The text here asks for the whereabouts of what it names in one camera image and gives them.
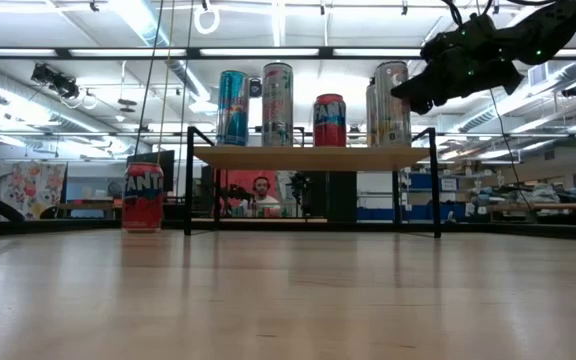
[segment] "ceiling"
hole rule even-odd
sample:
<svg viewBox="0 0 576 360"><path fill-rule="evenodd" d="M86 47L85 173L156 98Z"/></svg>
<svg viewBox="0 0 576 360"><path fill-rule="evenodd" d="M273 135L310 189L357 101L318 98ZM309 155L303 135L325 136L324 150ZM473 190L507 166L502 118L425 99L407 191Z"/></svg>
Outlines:
<svg viewBox="0 0 576 360"><path fill-rule="evenodd" d="M146 44L133 27L114 7L118 0L96 1L99 12L92 12L89 1L81 0L0 0L0 47L137 47ZM128 7L140 0L122 2ZM455 1L463 17L476 12L475 0ZM320 0L285 0L282 17L285 25L277 30L276 14L271 0L211 1L219 10L220 22L209 34L200 33L190 24L190 5L194 3L200 12L201 1L176 1L174 26L172 0L163 1L162 29L174 46L178 47L273 47L273 46L371 46L419 47L425 39L438 32L454 28L446 6L438 0L410 1L406 16L401 15L401 1L386 0L327 0L327 12L320 13ZM159 15L161 2L153 0L150 6L154 15ZM513 24L513 18L525 13L526 7L501 1L499 14L492 15L497 27ZM201 25L210 27L212 14L201 15ZM576 35L568 44L576 47ZM66 105L55 94L38 87L30 80L36 63L33 60L0 60L0 86L6 88L5 79L14 79L22 86L45 95L51 111L59 111ZM126 64L123 93L121 90L122 64L119 61L41 61L68 76L75 77L82 92L89 90L97 99L92 109L79 106L75 111L118 131L134 131L139 123L144 104L150 61L131 60ZM366 119L365 88L368 79L380 60L288 60L294 69L294 123L295 126L311 128L312 103L317 95L327 92L339 93L347 103L347 122L364 125ZM216 94L220 73L224 70L239 70L251 76L261 75L268 60L194 60L189 69L199 82ZM421 61L408 62L411 75L423 70ZM522 72L529 67L517 64ZM189 109L194 103L189 94L183 92L183 84L162 61L152 64L151 86L146 97L144 124L162 120L167 123L200 124L202 129L214 128L216 116L212 113L195 113ZM503 90L495 90L495 96L503 99ZM117 100L134 100L138 103L126 119L116 118L122 106ZM553 112L553 95L545 92L538 101L516 106L506 116L529 122ZM93 97L84 104L92 105ZM453 99L446 105L434 108L424 116L413 114L413 125L449 128L448 122L459 123L479 109L491 105L489 92L475 93L466 99ZM260 107L260 101L252 101L251 107ZM251 126L260 125L260 115L251 115Z"/></svg>

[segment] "blue can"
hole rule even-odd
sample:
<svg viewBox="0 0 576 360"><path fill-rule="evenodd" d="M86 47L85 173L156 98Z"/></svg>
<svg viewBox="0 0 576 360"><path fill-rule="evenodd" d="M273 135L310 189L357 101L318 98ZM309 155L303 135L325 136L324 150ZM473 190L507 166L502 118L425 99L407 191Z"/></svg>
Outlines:
<svg viewBox="0 0 576 360"><path fill-rule="evenodd" d="M228 70L219 80L217 144L246 146L248 142L249 77Z"/></svg>

